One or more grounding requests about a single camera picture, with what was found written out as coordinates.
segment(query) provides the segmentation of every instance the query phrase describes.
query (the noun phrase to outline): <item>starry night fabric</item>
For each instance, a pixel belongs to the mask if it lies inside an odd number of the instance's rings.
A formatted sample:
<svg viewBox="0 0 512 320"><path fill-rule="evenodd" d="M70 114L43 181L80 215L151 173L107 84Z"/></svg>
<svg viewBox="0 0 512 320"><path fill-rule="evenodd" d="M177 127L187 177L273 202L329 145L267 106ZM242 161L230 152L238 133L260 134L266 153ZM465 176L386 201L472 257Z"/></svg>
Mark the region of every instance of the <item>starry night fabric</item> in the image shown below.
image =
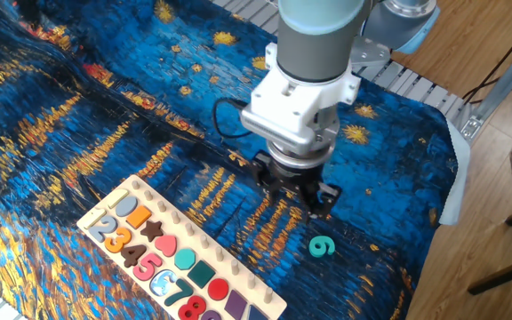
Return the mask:
<svg viewBox="0 0 512 320"><path fill-rule="evenodd" d="M168 319L77 230L137 174L288 303L283 319L404 319L457 172L445 118L363 81L339 107L326 221L272 204L223 140L276 39L204 0L0 0L0 295L35 319ZM221 130L244 129L233 108ZM308 243L328 236L333 256Z"/></svg>

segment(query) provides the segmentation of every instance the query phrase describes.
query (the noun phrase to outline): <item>purple shape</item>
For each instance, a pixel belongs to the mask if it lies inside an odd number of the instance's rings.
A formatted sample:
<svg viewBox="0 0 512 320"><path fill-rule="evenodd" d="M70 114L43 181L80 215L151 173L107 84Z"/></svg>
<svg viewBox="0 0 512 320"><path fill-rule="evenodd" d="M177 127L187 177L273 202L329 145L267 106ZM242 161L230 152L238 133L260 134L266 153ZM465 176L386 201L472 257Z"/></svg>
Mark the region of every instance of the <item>purple shape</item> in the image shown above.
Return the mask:
<svg viewBox="0 0 512 320"><path fill-rule="evenodd" d="M201 320L222 320L222 318L220 317L218 312L209 310L204 313Z"/></svg>
<svg viewBox="0 0 512 320"><path fill-rule="evenodd" d="M228 296L227 305L224 306L224 309L227 310L228 314L231 315L235 320L242 319L242 314L244 313L244 309L246 308L246 300L240 293L233 290L230 292Z"/></svg>
<svg viewBox="0 0 512 320"><path fill-rule="evenodd" d="M251 305L248 320L268 320L268 318L258 308Z"/></svg>

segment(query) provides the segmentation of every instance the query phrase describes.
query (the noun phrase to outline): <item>number 6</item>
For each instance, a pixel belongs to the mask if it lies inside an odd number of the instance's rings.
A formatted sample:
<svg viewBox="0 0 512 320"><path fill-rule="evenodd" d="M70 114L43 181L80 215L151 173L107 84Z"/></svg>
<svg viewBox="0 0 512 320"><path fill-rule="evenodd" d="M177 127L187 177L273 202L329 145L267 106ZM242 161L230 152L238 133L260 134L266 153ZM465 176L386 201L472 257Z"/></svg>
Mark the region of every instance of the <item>number 6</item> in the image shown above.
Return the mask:
<svg viewBox="0 0 512 320"><path fill-rule="evenodd" d="M309 253L316 258L321 258L325 253L330 255L335 253L335 243L328 236L316 236L309 242Z"/></svg>
<svg viewBox="0 0 512 320"><path fill-rule="evenodd" d="M150 253L141 260L140 264L142 267L145 267L145 271L142 271L140 266L135 266L133 267L133 275L141 281L147 281L153 276L156 267L161 267L163 262L158 255Z"/></svg>

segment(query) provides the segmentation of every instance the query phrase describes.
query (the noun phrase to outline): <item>blue shape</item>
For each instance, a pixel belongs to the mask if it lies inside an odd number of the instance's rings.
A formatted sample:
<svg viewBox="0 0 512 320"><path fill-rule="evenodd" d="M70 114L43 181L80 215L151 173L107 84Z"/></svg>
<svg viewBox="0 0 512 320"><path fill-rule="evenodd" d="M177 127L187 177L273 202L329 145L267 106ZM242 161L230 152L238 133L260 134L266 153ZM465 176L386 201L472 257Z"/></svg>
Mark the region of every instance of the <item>blue shape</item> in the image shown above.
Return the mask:
<svg viewBox="0 0 512 320"><path fill-rule="evenodd" d="M248 320L268 320L268 318L262 315L262 312L258 310L255 306L250 306L250 314L248 315Z"/></svg>
<svg viewBox="0 0 512 320"><path fill-rule="evenodd" d="M171 289L171 284L174 284L177 281L177 275L171 270L162 270L157 273L153 279L151 279L151 284L149 284L149 289L156 296L163 297L165 294L169 292Z"/></svg>
<svg viewBox="0 0 512 320"><path fill-rule="evenodd" d="M125 217L132 213L136 206L138 206L138 199L135 196L127 196L117 204L116 215Z"/></svg>

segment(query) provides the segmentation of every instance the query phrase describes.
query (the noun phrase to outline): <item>number 8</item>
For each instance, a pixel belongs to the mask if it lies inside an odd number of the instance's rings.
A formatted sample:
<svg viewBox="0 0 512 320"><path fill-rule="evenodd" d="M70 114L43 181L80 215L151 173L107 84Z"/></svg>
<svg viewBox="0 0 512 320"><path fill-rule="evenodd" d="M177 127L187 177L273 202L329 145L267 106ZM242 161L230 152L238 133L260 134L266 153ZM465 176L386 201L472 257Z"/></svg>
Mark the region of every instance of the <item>number 8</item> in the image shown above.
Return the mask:
<svg viewBox="0 0 512 320"><path fill-rule="evenodd" d="M199 316L206 310L206 302L199 296L192 296L187 304L179 308L180 320L198 320Z"/></svg>

